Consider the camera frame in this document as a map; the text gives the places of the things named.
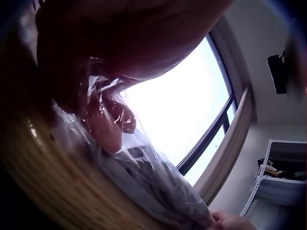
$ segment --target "white wall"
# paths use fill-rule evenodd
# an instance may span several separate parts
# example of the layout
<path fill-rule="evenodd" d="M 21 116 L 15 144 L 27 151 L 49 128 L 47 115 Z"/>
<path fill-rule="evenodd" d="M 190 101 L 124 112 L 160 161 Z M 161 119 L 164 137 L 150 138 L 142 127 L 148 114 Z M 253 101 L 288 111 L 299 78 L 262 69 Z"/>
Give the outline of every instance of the white wall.
<path fill-rule="evenodd" d="M 306 97 L 301 103 L 276 94 L 267 58 L 281 55 L 288 25 L 260 0 L 236 0 L 225 13 L 246 62 L 258 123 L 306 125 Z"/>
<path fill-rule="evenodd" d="M 306 141 L 306 126 L 252 124 L 229 177 L 209 208 L 240 214 L 257 175 L 257 160 L 265 157 L 269 139 Z"/>

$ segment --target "finger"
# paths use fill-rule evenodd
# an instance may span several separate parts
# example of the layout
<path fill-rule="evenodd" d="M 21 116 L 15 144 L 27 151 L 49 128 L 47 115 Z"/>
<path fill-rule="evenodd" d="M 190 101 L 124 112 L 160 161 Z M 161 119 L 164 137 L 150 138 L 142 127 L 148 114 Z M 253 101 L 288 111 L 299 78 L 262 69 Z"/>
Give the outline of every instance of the finger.
<path fill-rule="evenodd" d="M 215 221 L 222 221 L 225 219 L 225 213 L 221 210 L 213 210 L 210 211 L 212 217 L 214 218 Z"/>
<path fill-rule="evenodd" d="M 104 151 L 114 154 L 120 150 L 122 131 L 94 93 L 80 118 L 83 126 Z"/>

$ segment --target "black window frame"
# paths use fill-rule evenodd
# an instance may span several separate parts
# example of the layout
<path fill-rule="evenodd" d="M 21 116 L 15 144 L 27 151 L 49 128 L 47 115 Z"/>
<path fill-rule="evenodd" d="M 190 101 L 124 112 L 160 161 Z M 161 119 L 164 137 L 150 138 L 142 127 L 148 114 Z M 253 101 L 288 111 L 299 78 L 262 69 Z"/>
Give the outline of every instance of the black window frame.
<path fill-rule="evenodd" d="M 224 133 L 227 132 L 229 128 L 229 119 L 227 115 L 227 111 L 234 103 L 235 109 L 238 108 L 238 103 L 234 94 L 233 86 L 230 80 L 229 73 L 225 66 L 225 62 L 223 57 L 216 45 L 212 34 L 209 32 L 208 35 L 208 42 L 211 46 L 211 49 L 216 57 L 216 60 L 220 60 L 221 62 L 221 72 L 225 80 L 226 87 L 228 89 L 229 98 L 226 101 L 225 105 L 221 109 L 220 113 L 217 115 L 215 120 L 211 123 L 210 127 L 204 133 L 204 135 L 200 138 L 200 140 L 196 143 L 196 145 L 192 148 L 192 150 L 184 157 L 184 159 L 177 165 L 177 169 L 179 172 L 185 176 L 186 173 L 192 168 L 192 166 L 196 163 L 196 161 L 200 158 L 200 156 L 204 153 L 208 145 L 211 143 L 221 126 L 223 126 Z"/>

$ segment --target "sky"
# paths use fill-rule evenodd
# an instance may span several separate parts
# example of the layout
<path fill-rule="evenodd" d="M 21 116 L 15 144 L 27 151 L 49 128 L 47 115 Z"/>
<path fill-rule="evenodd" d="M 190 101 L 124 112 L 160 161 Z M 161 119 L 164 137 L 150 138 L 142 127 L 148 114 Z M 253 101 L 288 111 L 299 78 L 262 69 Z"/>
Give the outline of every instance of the sky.
<path fill-rule="evenodd" d="M 137 129 L 154 148 L 177 166 L 209 128 L 229 98 L 206 38 L 175 68 L 164 75 L 128 88 L 121 95 L 137 117 Z M 228 111 L 229 122 L 233 111 Z M 186 174 L 193 186 L 224 137 L 223 128 Z"/>

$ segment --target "person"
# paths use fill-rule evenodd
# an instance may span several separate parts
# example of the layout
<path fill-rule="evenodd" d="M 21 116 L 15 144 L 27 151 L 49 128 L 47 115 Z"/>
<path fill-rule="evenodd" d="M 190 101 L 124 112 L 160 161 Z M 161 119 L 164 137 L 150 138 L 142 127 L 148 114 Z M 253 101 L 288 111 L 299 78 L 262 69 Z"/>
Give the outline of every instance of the person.
<path fill-rule="evenodd" d="M 232 215 L 222 210 L 210 211 L 214 221 L 209 230 L 256 230 L 253 225 L 239 215 Z"/>
<path fill-rule="evenodd" d="M 36 13 L 43 94 L 79 117 L 96 142 L 114 154 L 122 133 L 135 128 L 135 122 L 122 127 L 122 121 L 134 121 L 134 115 L 112 100 L 112 92 L 89 90 L 89 77 L 119 79 L 124 90 L 163 75 L 197 47 L 232 2 L 46 0 Z"/>

